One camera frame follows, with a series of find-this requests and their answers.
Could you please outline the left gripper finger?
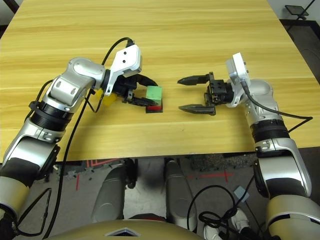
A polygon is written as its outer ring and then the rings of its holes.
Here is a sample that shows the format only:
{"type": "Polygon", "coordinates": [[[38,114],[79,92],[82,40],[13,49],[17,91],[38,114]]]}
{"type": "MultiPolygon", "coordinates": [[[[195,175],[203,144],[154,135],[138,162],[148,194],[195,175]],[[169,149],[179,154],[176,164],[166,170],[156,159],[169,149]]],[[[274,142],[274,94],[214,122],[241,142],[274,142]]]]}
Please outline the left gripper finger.
{"type": "Polygon", "coordinates": [[[136,75],[136,82],[145,87],[158,86],[158,84],[154,80],[141,74],[136,75]]]}
{"type": "Polygon", "coordinates": [[[151,99],[148,99],[145,97],[139,98],[139,97],[135,97],[135,96],[133,96],[131,99],[128,98],[127,102],[129,104],[140,106],[140,107],[149,107],[149,106],[157,106],[158,105],[158,103],[155,102],[154,100],[151,100],[151,99]]]}

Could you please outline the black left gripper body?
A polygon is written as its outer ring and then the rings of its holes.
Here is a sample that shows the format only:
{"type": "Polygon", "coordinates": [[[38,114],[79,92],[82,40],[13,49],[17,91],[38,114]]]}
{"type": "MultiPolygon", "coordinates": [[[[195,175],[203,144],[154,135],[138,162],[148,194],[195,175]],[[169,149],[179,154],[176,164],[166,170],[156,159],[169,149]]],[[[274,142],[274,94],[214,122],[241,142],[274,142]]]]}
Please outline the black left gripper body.
{"type": "Polygon", "coordinates": [[[135,97],[133,90],[137,88],[139,81],[139,75],[133,75],[124,77],[120,75],[117,77],[116,82],[113,86],[113,92],[122,98],[123,103],[138,103],[139,98],[135,97]]]}

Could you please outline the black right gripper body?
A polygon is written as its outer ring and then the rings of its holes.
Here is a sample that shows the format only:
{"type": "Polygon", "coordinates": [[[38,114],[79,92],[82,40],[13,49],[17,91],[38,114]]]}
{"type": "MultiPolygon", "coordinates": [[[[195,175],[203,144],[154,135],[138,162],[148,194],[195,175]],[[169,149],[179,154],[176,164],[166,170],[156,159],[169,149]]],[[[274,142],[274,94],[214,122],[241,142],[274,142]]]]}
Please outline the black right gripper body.
{"type": "Polygon", "coordinates": [[[213,72],[205,75],[205,83],[206,82],[209,82],[207,91],[204,93],[206,106],[213,107],[232,102],[233,89],[229,82],[224,82],[222,79],[215,79],[213,72]]]}

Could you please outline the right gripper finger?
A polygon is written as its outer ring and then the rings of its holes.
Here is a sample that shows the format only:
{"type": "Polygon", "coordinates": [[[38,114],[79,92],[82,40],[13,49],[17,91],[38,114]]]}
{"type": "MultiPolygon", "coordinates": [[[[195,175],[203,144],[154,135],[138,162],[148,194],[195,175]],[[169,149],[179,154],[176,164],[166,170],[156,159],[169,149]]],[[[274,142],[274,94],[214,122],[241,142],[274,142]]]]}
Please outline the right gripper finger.
{"type": "Polygon", "coordinates": [[[188,104],[178,107],[180,110],[191,114],[207,114],[214,116],[216,109],[214,106],[202,105],[202,104],[188,104]]]}
{"type": "Polygon", "coordinates": [[[206,84],[209,81],[209,75],[192,75],[183,77],[177,81],[178,84],[185,86],[194,86],[198,84],[206,84]]]}

